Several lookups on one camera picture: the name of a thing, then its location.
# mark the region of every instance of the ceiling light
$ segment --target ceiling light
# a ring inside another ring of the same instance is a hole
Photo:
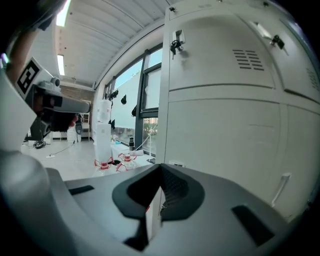
[[[5,63],[8,63],[8,62],[9,62],[9,58],[8,58],[8,56],[7,56],[5,53],[2,53],[2,54],[1,54],[1,59],[2,59]]]
[[[58,55],[58,67],[59,67],[59,73],[61,76],[65,75],[65,68],[64,68],[64,56]]]
[[[61,26],[61,27],[65,26],[70,2],[71,2],[71,0],[66,0],[63,9],[56,16],[56,25],[57,26]]]

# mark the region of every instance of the white cylinder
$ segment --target white cylinder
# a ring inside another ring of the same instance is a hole
[[[111,114],[111,101],[102,99],[98,102],[97,106],[97,121],[100,123],[108,123]]]
[[[111,157],[111,125],[99,122],[96,124],[95,132],[95,159],[98,160],[100,164],[105,164]]]

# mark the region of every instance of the black slot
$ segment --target black slot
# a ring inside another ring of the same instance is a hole
[[[74,196],[77,194],[88,192],[90,190],[94,190],[94,187],[87,185],[87,186],[80,186],[80,187],[76,187],[76,188],[71,188],[71,189],[69,189],[69,192],[70,192],[71,196]]]
[[[257,246],[271,239],[274,234],[257,218],[245,205],[239,205],[231,209],[241,222]]]

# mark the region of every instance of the floor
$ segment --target floor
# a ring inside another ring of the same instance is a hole
[[[39,160],[44,167],[57,169],[64,181],[90,178],[95,174],[94,166],[95,148],[92,140],[83,140],[80,143],[67,148],[66,140],[53,140],[40,149],[32,148],[33,142],[25,142],[21,146],[21,152]],[[46,158],[50,154],[57,153],[54,158]]]
[[[81,142],[75,143],[71,146],[66,140],[53,140],[51,144],[47,144],[45,147],[40,149],[32,147],[33,144],[34,141],[23,143],[21,146],[21,152],[39,160],[46,168],[54,168],[58,170],[62,180],[64,181],[119,173],[115,166],[108,170],[100,171],[99,167],[94,165],[95,147],[93,140],[82,140]],[[128,154],[129,152],[129,147],[123,144],[111,145],[111,148],[114,157],[117,157],[120,153]],[[50,154],[55,156],[53,158],[47,158]],[[138,156],[134,161],[138,167],[141,167],[151,164],[147,161],[149,158],[149,155],[143,155]]]

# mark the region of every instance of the cabinet door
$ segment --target cabinet door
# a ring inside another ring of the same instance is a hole
[[[288,220],[301,214],[317,182],[320,166],[319,131],[320,115],[288,107],[285,155],[279,173],[272,175],[275,185],[279,184],[284,173],[291,173],[290,180],[275,202],[275,209]]]
[[[204,10],[170,21],[170,42],[182,30],[183,51],[170,58],[169,90],[203,85],[274,88],[272,59],[254,32],[228,10]]]
[[[301,30],[299,26],[288,20],[270,19],[263,15],[260,17],[242,15],[241,18],[248,23],[270,52],[284,90],[320,103],[319,78],[315,70],[318,69],[319,63],[314,62],[313,65],[311,60],[315,59],[314,55],[305,39],[301,38],[302,32],[297,33]],[[263,38],[255,24],[262,26],[271,37],[278,35],[284,42],[284,48],[270,45],[271,40]]]
[[[165,163],[229,179],[267,200],[280,136],[278,104],[204,99],[170,102],[168,109]]]

